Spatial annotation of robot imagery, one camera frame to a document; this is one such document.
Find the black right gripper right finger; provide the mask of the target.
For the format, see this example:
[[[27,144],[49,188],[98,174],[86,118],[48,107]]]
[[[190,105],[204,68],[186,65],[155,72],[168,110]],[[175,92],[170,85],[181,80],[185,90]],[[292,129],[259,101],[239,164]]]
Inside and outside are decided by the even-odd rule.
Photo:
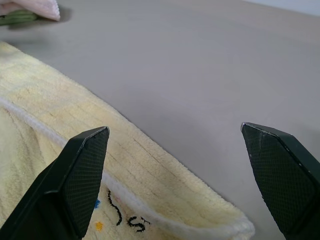
[[[249,161],[261,196],[287,240],[320,238],[320,163],[291,134],[244,122]]]

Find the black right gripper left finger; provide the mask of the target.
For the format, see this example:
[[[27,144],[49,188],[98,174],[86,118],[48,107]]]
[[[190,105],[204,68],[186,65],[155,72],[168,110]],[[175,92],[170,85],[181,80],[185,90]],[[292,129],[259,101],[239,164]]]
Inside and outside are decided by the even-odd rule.
[[[81,240],[100,191],[110,130],[71,138],[34,180],[0,229],[2,240]]]

